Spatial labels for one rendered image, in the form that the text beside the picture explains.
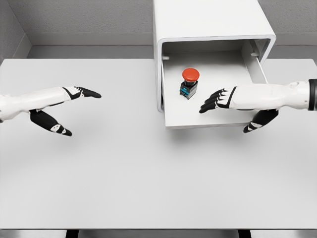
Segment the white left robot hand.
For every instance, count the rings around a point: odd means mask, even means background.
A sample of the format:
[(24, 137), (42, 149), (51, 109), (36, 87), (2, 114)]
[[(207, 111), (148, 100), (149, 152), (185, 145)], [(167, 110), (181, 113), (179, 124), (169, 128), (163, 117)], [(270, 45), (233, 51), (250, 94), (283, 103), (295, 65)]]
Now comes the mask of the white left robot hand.
[(83, 87), (55, 87), (44, 89), (22, 96), (22, 108), (30, 113), (30, 120), (41, 128), (71, 136), (72, 133), (64, 128), (56, 119), (43, 111), (46, 107), (56, 106), (66, 101), (80, 97), (101, 98), (101, 94)]

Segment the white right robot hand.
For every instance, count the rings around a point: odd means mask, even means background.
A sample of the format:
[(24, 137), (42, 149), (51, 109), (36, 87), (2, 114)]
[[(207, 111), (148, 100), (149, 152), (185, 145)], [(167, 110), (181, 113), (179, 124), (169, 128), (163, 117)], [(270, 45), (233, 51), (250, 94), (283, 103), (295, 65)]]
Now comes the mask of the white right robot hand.
[(284, 89), (281, 85), (250, 84), (223, 88), (210, 95), (201, 106), (199, 113), (217, 108), (258, 112), (244, 127), (249, 133), (261, 128), (278, 116), (278, 110), (285, 105)]

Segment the red button load switch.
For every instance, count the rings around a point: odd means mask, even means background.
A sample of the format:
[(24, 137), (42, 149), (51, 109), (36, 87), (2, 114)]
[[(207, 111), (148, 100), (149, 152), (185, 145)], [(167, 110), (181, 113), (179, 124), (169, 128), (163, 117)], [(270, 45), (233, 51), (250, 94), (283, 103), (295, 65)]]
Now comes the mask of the red button load switch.
[(184, 81), (180, 86), (180, 95), (188, 100), (196, 93), (200, 73), (195, 68), (186, 68), (182, 72)]

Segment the white cabinet drawer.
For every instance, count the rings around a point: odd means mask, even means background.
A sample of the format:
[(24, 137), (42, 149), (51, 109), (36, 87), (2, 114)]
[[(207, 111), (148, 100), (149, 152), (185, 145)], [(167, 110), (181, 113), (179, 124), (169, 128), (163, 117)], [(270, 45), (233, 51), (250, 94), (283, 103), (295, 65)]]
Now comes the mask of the white cabinet drawer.
[[(197, 91), (191, 99), (179, 92), (184, 80), (182, 72), (187, 68), (195, 68), (200, 74)], [(200, 107), (219, 89), (266, 83), (259, 60), (241, 51), (170, 54), (162, 62), (165, 126), (168, 129), (244, 126), (256, 111), (215, 109), (201, 114)]]

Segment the white tabletop storage cabinet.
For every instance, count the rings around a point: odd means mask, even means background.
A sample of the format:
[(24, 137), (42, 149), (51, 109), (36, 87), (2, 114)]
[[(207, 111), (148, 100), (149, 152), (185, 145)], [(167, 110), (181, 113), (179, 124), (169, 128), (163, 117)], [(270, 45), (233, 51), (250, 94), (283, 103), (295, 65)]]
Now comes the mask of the white tabletop storage cabinet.
[(263, 40), (264, 63), (276, 35), (258, 0), (153, 0), (158, 111), (163, 112), (162, 48), (166, 42)]

